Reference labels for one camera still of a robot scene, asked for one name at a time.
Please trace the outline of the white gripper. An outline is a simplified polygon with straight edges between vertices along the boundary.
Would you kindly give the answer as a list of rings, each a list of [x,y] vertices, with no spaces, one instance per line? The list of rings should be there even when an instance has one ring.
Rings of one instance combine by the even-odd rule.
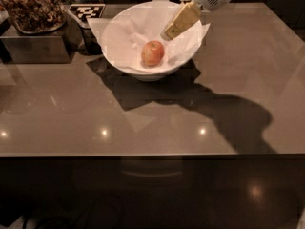
[[[161,32],[161,37],[166,41],[171,41],[184,31],[193,26],[201,16],[201,11],[214,11],[228,4],[231,0],[192,0],[182,3],[174,13],[173,18]]]

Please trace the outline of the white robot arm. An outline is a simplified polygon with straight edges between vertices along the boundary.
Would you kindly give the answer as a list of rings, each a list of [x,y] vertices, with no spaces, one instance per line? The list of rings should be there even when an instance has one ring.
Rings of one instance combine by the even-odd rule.
[[[179,0],[179,8],[161,32],[164,40],[175,39],[200,20],[203,11],[218,10],[232,0]]]

